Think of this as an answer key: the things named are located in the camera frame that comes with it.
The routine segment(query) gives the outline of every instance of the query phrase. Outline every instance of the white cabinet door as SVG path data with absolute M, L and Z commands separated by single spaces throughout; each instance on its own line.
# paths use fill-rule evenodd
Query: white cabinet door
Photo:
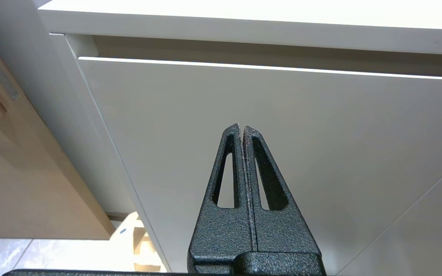
M 224 128 L 260 131 L 337 274 L 442 178 L 442 79 L 79 58 L 173 271 Z

